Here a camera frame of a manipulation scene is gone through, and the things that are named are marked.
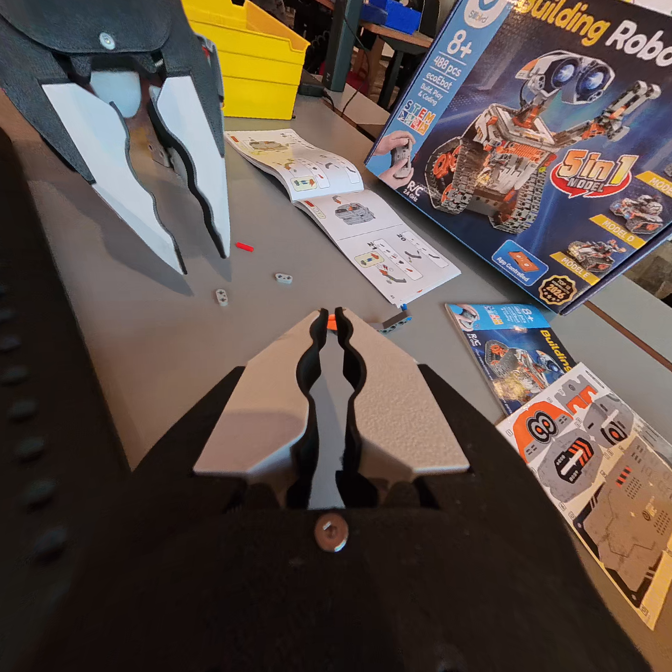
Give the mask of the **grey desk with wooden edge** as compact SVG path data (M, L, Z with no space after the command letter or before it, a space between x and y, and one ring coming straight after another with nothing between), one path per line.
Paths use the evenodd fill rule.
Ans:
M461 274L410 305L413 320L391 340L428 364L489 421L499 405L449 322L444 303L527 303L522 291L364 171L371 141L322 101L299 97L291 122L228 120L227 130L292 126L317 147L354 163L408 226ZM232 248L221 259L201 222L196 199L171 169L151 158L139 125L132 164L155 194L159 214L179 243L188 274L158 260L79 175L67 169L1 92L1 128L16 152L105 402L131 468L198 399L310 311L344 306L366 321L396 312L277 181L226 149ZM275 273L293 277L290 285ZM229 305L220 307L222 288ZM612 282L568 316L547 314L574 358L585 363L671 441L671 371L628 338L657 353L671 348L671 310L627 278ZM323 375L313 388L320 457L311 508L342 507L340 467L347 393L342 351L328 336Z

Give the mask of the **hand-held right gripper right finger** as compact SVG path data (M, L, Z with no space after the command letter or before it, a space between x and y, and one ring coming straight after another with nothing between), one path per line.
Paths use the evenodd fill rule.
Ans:
M353 311L335 309L348 399L335 480L348 508L373 508L398 483L468 471L469 461L421 366Z

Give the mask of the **yellow plastic bin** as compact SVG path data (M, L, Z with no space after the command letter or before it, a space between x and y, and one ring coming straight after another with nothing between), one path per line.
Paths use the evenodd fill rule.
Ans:
M193 31L211 40L227 117L290 120L308 41L245 1L183 1Z

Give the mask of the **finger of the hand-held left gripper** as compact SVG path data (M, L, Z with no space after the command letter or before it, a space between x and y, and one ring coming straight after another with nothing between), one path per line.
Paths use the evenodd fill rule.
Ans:
M117 107L76 83L42 88L93 175L93 189L156 256L185 275L179 248L160 221L155 198L132 168L130 137Z
M188 187L201 205L204 223L223 259L231 252L229 193L224 139L213 134L191 77L169 77L149 86L148 112L157 135L181 158Z

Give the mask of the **blue plastic bin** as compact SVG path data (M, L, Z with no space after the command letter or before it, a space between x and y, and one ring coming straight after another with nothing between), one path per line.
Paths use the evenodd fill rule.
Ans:
M413 34L419 29L421 11L400 1L363 1L359 19L403 32Z

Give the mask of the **blue robot toy box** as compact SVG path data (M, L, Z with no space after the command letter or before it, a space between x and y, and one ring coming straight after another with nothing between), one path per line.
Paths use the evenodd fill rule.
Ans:
M671 238L671 2L457 1L365 166L568 314Z

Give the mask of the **open white instruction booklet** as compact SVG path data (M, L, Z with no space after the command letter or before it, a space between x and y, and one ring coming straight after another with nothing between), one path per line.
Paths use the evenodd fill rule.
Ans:
M239 154L272 175L391 304L402 307L457 278L460 269L414 232L349 160L294 130L226 131Z

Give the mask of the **blue cover manual booklet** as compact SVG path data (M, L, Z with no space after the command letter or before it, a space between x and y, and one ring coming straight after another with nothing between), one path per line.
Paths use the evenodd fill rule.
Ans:
M527 304L445 304L504 413L576 366L541 310Z

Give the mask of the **black perforated panel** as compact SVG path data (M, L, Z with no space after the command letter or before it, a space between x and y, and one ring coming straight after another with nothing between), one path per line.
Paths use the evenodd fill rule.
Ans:
M1 132L1 670L17 671L128 475L10 140Z

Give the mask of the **grey beam with orange claws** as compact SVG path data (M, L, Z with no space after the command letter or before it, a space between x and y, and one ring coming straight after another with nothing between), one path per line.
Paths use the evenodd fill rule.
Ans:
M408 311L408 306L407 304L402 304L401 305L401 311L399 314L389 318L383 323L376 323L376 324L371 324L371 326L378 331L379 333L383 335L387 335L390 332L395 331L402 325L410 322L412 320L412 316Z

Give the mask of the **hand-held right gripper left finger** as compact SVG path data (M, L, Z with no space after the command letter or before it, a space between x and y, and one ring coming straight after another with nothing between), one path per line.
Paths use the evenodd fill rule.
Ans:
M244 367L193 467L271 487L281 504L306 508L319 457L315 401L323 310L307 315Z

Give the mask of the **robot sticker sheet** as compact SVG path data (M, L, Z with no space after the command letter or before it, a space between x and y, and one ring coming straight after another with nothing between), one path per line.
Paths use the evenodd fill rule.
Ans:
M497 428L653 630L671 587L671 444L584 364Z

